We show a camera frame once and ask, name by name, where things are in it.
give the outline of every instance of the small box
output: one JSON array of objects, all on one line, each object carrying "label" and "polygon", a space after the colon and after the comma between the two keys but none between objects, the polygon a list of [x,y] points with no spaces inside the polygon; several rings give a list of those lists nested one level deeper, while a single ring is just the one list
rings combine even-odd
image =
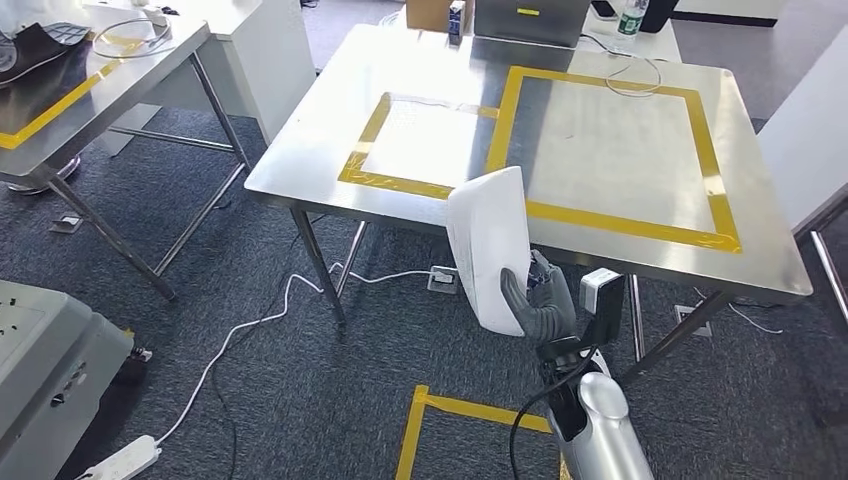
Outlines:
[{"label": "small box", "polygon": [[448,9],[448,38],[450,43],[459,45],[466,26],[465,0],[453,0]]},{"label": "small box", "polygon": [[[448,15],[452,0],[406,0],[406,26],[434,32],[448,31]],[[466,22],[474,14],[474,0],[466,0]]]}]

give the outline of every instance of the wall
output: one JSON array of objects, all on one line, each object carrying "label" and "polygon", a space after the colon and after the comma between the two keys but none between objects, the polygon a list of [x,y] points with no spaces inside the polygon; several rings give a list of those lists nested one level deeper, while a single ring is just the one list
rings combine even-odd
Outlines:
[{"label": "wall", "polygon": [[678,12],[777,19],[787,0],[680,0]]}]

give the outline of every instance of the robotic arm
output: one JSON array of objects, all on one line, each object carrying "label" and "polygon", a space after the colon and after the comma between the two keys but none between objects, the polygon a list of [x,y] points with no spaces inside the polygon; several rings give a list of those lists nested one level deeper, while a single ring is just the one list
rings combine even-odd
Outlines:
[{"label": "robotic arm", "polygon": [[525,336],[536,344],[545,384],[513,424],[510,461],[515,477],[515,431],[530,406],[544,399],[548,423],[572,478],[653,479],[630,423],[624,393],[597,351],[618,335],[624,278],[606,269],[583,277],[580,303],[595,317],[580,337],[565,277],[538,251],[532,251],[526,287],[511,270],[501,270],[501,293]]}]

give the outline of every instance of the gray glove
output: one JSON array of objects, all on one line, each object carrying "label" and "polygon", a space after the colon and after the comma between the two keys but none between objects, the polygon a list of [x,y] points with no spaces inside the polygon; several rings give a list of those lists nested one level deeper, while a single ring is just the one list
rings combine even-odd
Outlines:
[{"label": "gray glove", "polygon": [[507,305],[524,335],[533,341],[546,343],[576,335],[577,314],[562,270],[537,250],[530,253],[529,290],[511,270],[501,270],[501,293]]}]

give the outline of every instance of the plastic bottle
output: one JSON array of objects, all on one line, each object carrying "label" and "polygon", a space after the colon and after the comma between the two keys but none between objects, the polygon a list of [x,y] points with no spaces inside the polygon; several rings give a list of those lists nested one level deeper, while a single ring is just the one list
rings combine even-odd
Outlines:
[{"label": "plastic bottle", "polygon": [[649,0],[627,0],[624,10],[621,12],[621,21],[618,23],[618,34],[625,39],[635,39],[648,10]]}]

